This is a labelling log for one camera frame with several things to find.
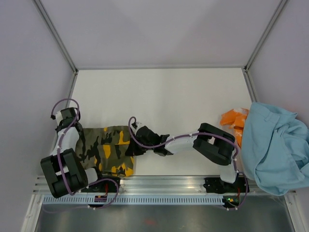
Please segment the camouflage trousers yellow green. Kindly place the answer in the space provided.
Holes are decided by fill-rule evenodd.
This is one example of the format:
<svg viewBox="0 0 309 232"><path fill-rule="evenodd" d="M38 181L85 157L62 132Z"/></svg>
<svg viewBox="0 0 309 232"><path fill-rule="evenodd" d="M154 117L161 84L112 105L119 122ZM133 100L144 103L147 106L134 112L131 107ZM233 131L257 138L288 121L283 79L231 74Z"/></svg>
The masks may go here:
<svg viewBox="0 0 309 232"><path fill-rule="evenodd" d="M84 167L96 168L103 175L131 176L134 158L128 126L84 128L75 153Z"/></svg>

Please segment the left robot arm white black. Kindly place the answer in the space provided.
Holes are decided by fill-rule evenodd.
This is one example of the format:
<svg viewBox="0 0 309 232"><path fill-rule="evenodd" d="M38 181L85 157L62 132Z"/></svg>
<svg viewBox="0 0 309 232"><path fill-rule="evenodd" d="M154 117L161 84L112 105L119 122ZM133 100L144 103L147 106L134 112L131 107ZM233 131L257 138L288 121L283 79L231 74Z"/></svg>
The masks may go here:
<svg viewBox="0 0 309 232"><path fill-rule="evenodd" d="M41 159L41 168L53 197L73 195L89 186L93 191L102 191L104 178L96 167L84 168L76 154L80 141L85 144L80 114L70 107L51 116L57 122L57 142L50 156Z"/></svg>

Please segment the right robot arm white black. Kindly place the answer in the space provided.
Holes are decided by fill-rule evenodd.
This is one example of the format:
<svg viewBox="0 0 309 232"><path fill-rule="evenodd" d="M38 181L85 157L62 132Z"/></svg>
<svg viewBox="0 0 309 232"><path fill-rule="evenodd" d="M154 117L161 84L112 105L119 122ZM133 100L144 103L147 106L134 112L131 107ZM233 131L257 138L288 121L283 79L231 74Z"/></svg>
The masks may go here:
<svg viewBox="0 0 309 232"><path fill-rule="evenodd" d="M239 152L235 137L208 123L197 131L178 136L158 135L140 122L129 123L130 145L127 156L140 156L147 151L166 157L195 150L220 167L219 177L206 177L203 187L207 193L249 192L246 177L239 175L235 157Z"/></svg>

